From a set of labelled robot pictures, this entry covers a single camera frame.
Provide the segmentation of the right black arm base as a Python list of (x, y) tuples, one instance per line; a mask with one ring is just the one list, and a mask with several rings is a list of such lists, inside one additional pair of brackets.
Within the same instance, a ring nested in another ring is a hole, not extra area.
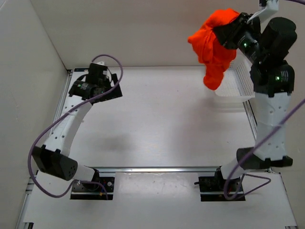
[[(198, 177), (198, 181), (194, 182), (195, 186), (199, 186), (201, 202), (224, 202), (227, 199), (224, 196), (225, 180), (221, 174), (220, 168), (216, 169), (213, 176)], [(231, 197), (238, 192), (234, 201), (245, 201), (244, 191), (241, 184), (241, 178), (229, 180), (227, 188), (227, 196)]]

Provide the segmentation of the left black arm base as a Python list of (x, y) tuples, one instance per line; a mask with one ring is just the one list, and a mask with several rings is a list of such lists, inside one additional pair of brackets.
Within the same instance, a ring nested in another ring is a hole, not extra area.
[(115, 174), (96, 171), (94, 184), (77, 182), (72, 185), (70, 199), (72, 200), (113, 200)]

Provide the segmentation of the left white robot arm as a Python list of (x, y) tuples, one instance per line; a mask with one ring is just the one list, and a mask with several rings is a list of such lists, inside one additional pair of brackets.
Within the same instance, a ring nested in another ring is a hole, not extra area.
[(89, 191), (100, 185), (97, 171), (83, 166), (69, 157), (74, 137), (84, 117), (99, 102), (122, 97), (116, 74), (112, 74), (103, 63), (91, 63), (88, 72), (72, 84), (63, 112), (67, 115), (53, 129), (41, 147), (34, 147), (32, 156), (43, 173), (66, 181), (83, 181)]

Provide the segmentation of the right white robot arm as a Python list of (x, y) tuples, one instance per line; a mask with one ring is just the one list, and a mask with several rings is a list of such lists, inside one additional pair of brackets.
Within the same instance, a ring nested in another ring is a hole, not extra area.
[(262, 30), (260, 19), (247, 13), (215, 27), (213, 32), (226, 49), (239, 49), (251, 62), (250, 77), (257, 105), (255, 146), (238, 149), (236, 158), (215, 173), (214, 186), (224, 191), (232, 179), (250, 170), (289, 167), (293, 163), (285, 148), (282, 120), (295, 83), (294, 69), (285, 58), (297, 34), (295, 23), (287, 18), (272, 18)]

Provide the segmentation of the orange shorts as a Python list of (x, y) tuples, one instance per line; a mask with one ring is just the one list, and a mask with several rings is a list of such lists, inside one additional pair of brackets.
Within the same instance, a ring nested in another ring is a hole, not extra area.
[(236, 58), (236, 50), (224, 48), (214, 34), (213, 28), (233, 22), (239, 15), (239, 12), (231, 8), (216, 10), (200, 29), (187, 39), (198, 57), (198, 62), (205, 65), (203, 83), (212, 91), (221, 85), (224, 72)]

